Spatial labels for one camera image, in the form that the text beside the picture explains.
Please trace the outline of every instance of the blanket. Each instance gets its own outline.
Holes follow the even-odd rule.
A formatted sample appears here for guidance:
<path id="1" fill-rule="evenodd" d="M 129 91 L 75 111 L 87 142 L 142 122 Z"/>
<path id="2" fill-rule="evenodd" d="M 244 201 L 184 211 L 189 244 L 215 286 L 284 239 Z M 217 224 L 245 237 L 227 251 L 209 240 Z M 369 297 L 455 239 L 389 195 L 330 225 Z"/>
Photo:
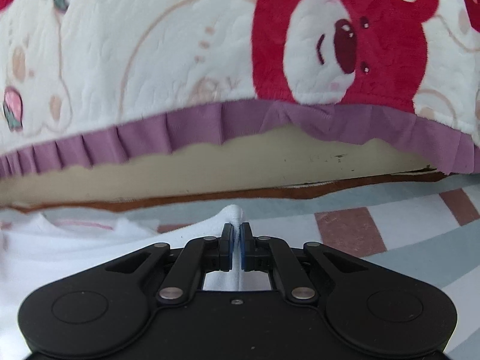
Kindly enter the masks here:
<path id="1" fill-rule="evenodd" d="M 478 0 L 0 0 L 0 176 L 285 123 L 480 170 L 479 31 Z"/>

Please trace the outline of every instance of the silver screw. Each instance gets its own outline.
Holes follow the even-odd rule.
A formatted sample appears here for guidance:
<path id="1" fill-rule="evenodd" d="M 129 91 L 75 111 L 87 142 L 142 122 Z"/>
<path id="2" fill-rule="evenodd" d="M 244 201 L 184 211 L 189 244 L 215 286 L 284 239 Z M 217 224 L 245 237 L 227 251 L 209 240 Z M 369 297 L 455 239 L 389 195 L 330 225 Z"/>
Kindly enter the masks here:
<path id="1" fill-rule="evenodd" d="M 162 299 L 175 300 L 183 295 L 183 291 L 178 287 L 162 288 L 158 293 Z"/>
<path id="2" fill-rule="evenodd" d="M 315 296 L 315 290 L 309 287 L 297 287 L 292 290 L 292 296 L 300 300 L 311 299 Z"/>

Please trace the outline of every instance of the purple ruffle trim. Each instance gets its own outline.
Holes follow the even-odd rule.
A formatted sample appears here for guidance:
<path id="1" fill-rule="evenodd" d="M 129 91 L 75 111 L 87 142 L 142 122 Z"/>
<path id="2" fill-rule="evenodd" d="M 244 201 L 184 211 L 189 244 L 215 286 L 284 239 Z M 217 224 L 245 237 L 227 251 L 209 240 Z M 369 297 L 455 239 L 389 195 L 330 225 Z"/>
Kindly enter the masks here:
<path id="1" fill-rule="evenodd" d="M 380 138 L 423 156 L 444 173 L 480 172 L 471 137 L 450 127 L 377 105 L 304 106 L 270 100 L 211 103 L 13 151 L 0 157 L 0 178 L 73 165 L 120 164 L 169 154 L 192 143 L 223 142 L 294 124 L 320 140 L 364 144 Z"/>

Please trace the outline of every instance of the white cloth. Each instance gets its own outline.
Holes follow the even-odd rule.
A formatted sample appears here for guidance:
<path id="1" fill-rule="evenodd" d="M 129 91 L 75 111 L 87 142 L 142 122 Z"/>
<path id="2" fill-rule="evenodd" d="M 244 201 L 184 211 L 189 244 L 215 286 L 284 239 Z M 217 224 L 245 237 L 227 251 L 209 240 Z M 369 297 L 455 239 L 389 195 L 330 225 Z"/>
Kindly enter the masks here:
<path id="1" fill-rule="evenodd" d="M 194 238 L 219 237 L 225 223 L 235 227 L 238 240 L 242 210 L 225 207 L 203 222 L 165 234 L 142 227 L 125 218 L 111 229 L 89 226 L 56 226 L 41 214 L 0 230 L 0 360 L 21 360 L 30 354 L 17 324 L 21 302 L 35 289 L 123 256 L 156 242 L 181 248 Z M 204 290 L 242 288 L 239 254 L 234 254 L 229 273 L 206 276 Z"/>

